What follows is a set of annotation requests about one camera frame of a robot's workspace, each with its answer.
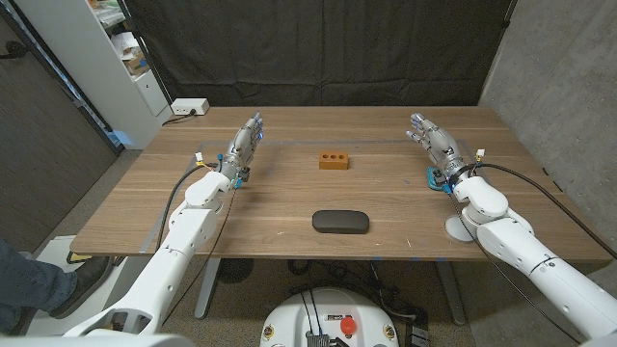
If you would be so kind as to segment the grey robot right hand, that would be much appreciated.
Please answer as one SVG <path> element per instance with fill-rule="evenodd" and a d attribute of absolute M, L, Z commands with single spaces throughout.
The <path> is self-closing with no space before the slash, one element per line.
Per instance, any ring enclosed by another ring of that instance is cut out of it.
<path fill-rule="evenodd" d="M 433 164 L 444 174 L 453 189 L 461 179 L 469 177 L 469 165 L 464 161 L 454 138 L 444 129 L 425 118 L 421 113 L 411 115 L 414 131 L 407 136 L 427 150 Z"/>

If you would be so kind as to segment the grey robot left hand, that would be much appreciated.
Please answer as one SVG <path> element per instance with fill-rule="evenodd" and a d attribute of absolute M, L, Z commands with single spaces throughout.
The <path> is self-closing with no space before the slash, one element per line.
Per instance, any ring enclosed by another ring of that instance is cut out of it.
<path fill-rule="evenodd" d="M 256 111 L 237 131 L 219 165 L 218 171 L 225 175 L 234 186 L 238 187 L 241 181 L 248 180 L 249 166 L 262 138 L 263 119 L 260 112 Z"/>

